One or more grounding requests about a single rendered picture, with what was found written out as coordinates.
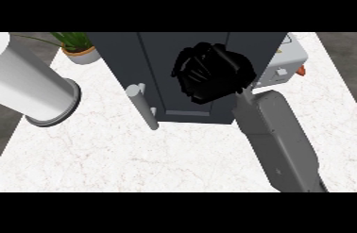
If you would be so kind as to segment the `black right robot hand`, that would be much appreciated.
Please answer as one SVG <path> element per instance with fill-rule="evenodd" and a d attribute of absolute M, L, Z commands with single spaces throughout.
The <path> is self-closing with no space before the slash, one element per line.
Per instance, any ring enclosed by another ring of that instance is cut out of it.
<path fill-rule="evenodd" d="M 233 93 L 242 93 L 257 78 L 251 60 L 227 51 L 221 43 L 201 42 L 178 54 L 172 77 L 183 93 L 204 105 Z"/>

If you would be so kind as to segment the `dark grey cabinet door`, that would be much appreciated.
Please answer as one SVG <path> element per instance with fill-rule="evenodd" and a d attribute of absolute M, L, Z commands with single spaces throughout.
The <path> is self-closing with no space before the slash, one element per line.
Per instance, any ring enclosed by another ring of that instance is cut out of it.
<path fill-rule="evenodd" d="M 184 48 L 199 42 L 221 43 L 227 50 L 245 55 L 260 74 L 287 38 L 284 32 L 91 32 L 107 66 L 121 82 L 146 85 L 144 97 L 156 109 L 161 122 L 223 124 L 233 123 L 236 96 L 229 95 L 199 105 L 181 92 L 180 82 L 171 77 L 177 57 Z"/>

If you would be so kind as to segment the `white boxy appliance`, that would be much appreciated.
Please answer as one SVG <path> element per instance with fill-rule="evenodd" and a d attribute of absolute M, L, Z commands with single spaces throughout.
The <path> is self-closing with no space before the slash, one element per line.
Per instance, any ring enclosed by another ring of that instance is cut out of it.
<path fill-rule="evenodd" d="M 298 38 L 294 33 L 288 33 L 254 87 L 258 89 L 287 83 L 298 72 L 307 59 L 309 54 L 298 42 Z"/>

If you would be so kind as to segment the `green potted plant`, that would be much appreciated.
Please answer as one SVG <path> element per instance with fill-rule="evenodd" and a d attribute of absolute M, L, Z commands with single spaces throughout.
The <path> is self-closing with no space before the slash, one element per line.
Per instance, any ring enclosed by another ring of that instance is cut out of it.
<path fill-rule="evenodd" d="M 91 64 L 101 59 L 101 54 L 85 32 L 53 32 L 51 35 L 60 42 L 51 42 L 26 35 L 18 36 L 60 47 L 69 59 L 79 65 Z"/>

